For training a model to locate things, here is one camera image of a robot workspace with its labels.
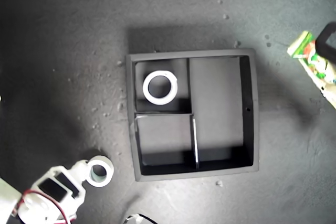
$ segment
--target tape roll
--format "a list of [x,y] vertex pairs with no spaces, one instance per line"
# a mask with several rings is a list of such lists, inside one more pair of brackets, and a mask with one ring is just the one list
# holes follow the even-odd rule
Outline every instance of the tape roll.
[[[93,167],[96,165],[101,166],[100,168],[103,168],[106,174],[105,175],[96,174],[93,169]],[[112,161],[110,161],[107,157],[95,156],[88,162],[88,166],[90,171],[86,181],[92,186],[103,187],[111,181],[114,173],[114,166],[112,164]]]
[[[157,98],[157,97],[152,96],[150,94],[149,90],[148,90],[149,83],[151,82],[151,80],[153,80],[157,76],[164,76],[170,82],[170,91],[165,97],[162,97],[162,98]],[[149,102],[151,102],[155,105],[168,104],[171,101],[173,101],[173,99],[176,97],[176,94],[177,94],[177,78],[173,73],[171,73],[169,71],[159,70],[159,71],[151,72],[145,78],[145,80],[143,81],[142,90],[143,90],[144,96],[146,97],[146,99]]]

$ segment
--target white object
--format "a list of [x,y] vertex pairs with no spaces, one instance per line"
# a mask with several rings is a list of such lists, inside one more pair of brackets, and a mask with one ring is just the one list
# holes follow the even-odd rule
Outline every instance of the white object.
[[21,198],[14,187],[0,178],[0,224],[5,224]]
[[[93,167],[96,165],[104,168],[104,170],[106,171],[106,174],[104,176],[100,176],[94,172]],[[114,173],[114,166],[112,164],[112,161],[110,161],[107,157],[96,156],[88,162],[88,166],[90,172],[88,174],[88,177],[86,178],[86,181],[90,185],[95,187],[103,187],[111,181]]]
[[[151,82],[151,80],[153,80],[155,77],[157,76],[164,76],[166,77],[169,82],[170,82],[170,91],[169,93],[162,98],[156,98],[154,96],[152,96],[148,90],[148,86],[149,83]],[[177,94],[177,78],[176,76],[169,72],[169,71],[163,71],[163,70],[159,70],[159,71],[154,71],[151,72],[144,80],[143,82],[143,86],[142,86],[142,90],[143,90],[143,94],[146,97],[146,99],[155,104],[155,105],[165,105],[170,103],[171,101],[173,101],[173,99],[176,97]]]
[[[94,165],[101,165],[106,170],[106,178],[103,181],[98,180],[101,177],[92,177],[91,173]],[[87,180],[93,186],[102,187],[111,181],[113,171],[112,161],[104,156],[96,156],[89,162],[87,160],[76,162],[70,170],[63,166],[52,167],[32,185],[31,189],[42,191],[41,184],[48,180],[49,184],[51,183],[53,188],[57,189],[55,192],[63,191],[64,193],[61,200],[57,201],[65,215],[67,217],[75,216],[77,209],[84,203],[86,195],[82,183]],[[64,175],[62,179],[58,177],[61,173]],[[54,191],[50,188],[49,190],[51,190],[49,196],[53,197],[52,192]],[[25,224],[54,224],[61,216],[59,209],[50,200],[38,194],[27,194],[25,196],[25,201],[18,209],[18,215]]]

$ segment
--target black cable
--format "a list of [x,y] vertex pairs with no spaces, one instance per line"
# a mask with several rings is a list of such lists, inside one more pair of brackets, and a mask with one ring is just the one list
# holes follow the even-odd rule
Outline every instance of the black cable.
[[[140,217],[146,219],[147,221],[153,223],[153,224],[157,224],[154,220],[152,220],[151,218],[145,216],[145,215],[142,215],[142,214],[136,214],[136,215],[139,215]],[[124,221],[123,224],[126,224],[130,219],[134,218],[136,216],[135,214],[134,215],[129,215],[126,220]]]
[[138,214],[139,216],[141,216],[142,218],[146,219],[147,221],[150,221],[151,223],[153,224],[157,224],[154,220],[152,220],[151,218],[145,216],[145,215],[142,215],[142,214]]

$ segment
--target snack package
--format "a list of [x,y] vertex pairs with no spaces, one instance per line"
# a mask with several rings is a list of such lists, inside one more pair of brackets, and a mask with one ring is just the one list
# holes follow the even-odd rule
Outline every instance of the snack package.
[[326,83],[336,83],[335,66],[316,53],[315,40],[310,32],[304,31],[290,45],[287,53],[293,58],[302,59],[317,78]]
[[316,53],[313,35],[304,31],[287,53],[297,58],[323,96],[336,109],[336,67]]

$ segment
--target red wire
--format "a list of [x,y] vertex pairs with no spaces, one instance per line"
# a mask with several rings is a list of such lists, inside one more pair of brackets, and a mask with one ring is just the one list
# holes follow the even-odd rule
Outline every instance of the red wire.
[[36,190],[31,190],[31,189],[28,189],[26,190],[23,194],[22,194],[22,197],[21,197],[21,200],[19,201],[19,203],[17,204],[16,206],[16,209],[19,209],[20,205],[25,201],[24,197],[28,194],[38,194],[38,195],[41,195],[42,197],[50,200],[57,208],[58,210],[61,212],[61,215],[63,216],[64,220],[65,220],[65,223],[66,224],[71,224],[70,220],[68,219],[68,217],[66,216],[66,214],[64,213],[63,209],[61,208],[61,206],[57,203],[57,201],[55,201],[53,198],[51,198],[49,195],[47,194],[44,194],[40,191],[36,191]]

